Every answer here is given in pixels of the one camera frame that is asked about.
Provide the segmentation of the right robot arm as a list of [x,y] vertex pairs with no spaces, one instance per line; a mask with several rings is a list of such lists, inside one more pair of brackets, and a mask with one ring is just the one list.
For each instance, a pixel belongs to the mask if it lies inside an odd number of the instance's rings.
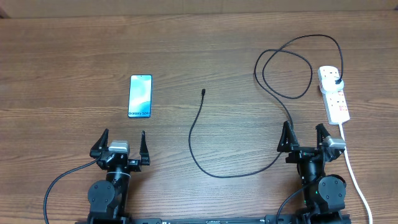
[[[279,207],[276,223],[350,223],[349,215],[342,215],[345,208],[346,181],[339,175],[325,174],[325,165],[339,158],[346,143],[341,138],[333,138],[323,124],[315,127],[317,145],[299,145],[292,125],[286,121],[277,146],[277,152],[285,152],[286,163],[296,164],[302,187],[290,195]],[[293,214],[282,215],[286,203],[303,194],[304,208]]]

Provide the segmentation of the Samsung Galaxy smartphone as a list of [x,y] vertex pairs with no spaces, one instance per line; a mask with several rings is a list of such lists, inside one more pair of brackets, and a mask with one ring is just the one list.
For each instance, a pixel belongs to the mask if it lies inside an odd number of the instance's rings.
[[130,77],[129,118],[150,118],[152,109],[152,75],[132,75]]

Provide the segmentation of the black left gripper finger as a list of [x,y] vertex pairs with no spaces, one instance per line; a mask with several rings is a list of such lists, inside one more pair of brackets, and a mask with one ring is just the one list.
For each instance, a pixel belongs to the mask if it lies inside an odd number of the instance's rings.
[[149,166],[150,165],[150,155],[146,144],[146,132],[141,132],[141,145],[139,154],[141,156],[141,165]]
[[108,149],[109,129],[105,129],[101,137],[90,149],[90,157],[99,158]]

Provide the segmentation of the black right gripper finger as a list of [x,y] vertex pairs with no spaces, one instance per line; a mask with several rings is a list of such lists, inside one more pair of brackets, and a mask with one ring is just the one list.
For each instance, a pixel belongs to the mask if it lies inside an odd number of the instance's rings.
[[329,146],[329,140],[331,138],[330,133],[326,130],[326,127],[323,123],[316,125],[315,127],[317,131],[317,148],[321,148],[322,146]]
[[277,152],[293,152],[299,147],[299,142],[289,121],[285,121],[277,146]]

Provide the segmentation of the white charger plug adapter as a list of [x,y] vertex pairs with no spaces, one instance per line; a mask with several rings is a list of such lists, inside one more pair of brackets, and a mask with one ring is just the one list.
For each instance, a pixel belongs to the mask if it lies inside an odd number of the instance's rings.
[[321,77],[320,80],[320,90],[324,94],[340,91],[344,86],[344,81],[336,77]]

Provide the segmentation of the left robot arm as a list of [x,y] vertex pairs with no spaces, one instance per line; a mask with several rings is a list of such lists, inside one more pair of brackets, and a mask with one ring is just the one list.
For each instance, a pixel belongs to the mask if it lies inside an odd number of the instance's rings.
[[88,190],[90,212],[88,223],[134,223],[126,212],[127,196],[132,172],[140,172],[150,164],[146,133],[141,133],[140,159],[129,157],[128,141],[113,140],[108,144],[109,130],[90,149],[90,157],[106,171],[106,178],[92,184]]

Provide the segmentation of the white power strip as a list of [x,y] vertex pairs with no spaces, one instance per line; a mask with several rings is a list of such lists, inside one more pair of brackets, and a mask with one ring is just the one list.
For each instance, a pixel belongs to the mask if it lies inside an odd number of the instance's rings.
[[[333,66],[322,66],[317,71],[319,86],[321,77],[340,78],[339,71]],[[350,120],[348,106],[343,89],[331,93],[322,93],[328,123],[332,125],[343,124]]]

